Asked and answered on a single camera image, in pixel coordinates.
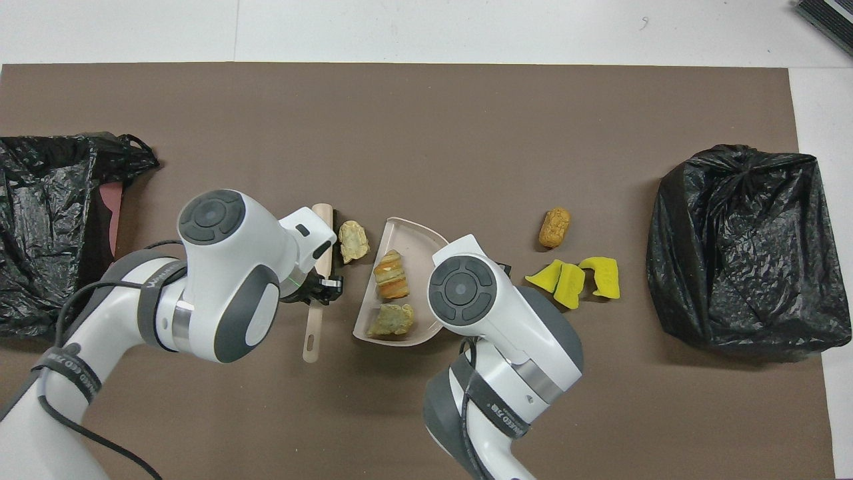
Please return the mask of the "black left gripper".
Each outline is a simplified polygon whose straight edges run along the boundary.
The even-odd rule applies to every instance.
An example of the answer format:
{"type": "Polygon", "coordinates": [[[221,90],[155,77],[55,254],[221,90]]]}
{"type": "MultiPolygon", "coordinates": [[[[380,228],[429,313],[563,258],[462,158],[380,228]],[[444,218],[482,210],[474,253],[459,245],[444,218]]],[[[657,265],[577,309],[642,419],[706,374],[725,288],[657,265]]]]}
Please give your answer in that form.
{"type": "MultiPolygon", "coordinates": [[[[283,279],[283,303],[310,303],[311,277],[316,269],[307,271],[295,267],[283,279]]],[[[318,276],[314,286],[314,300],[322,305],[329,305],[343,294],[344,279],[342,276],[318,276]]]]}

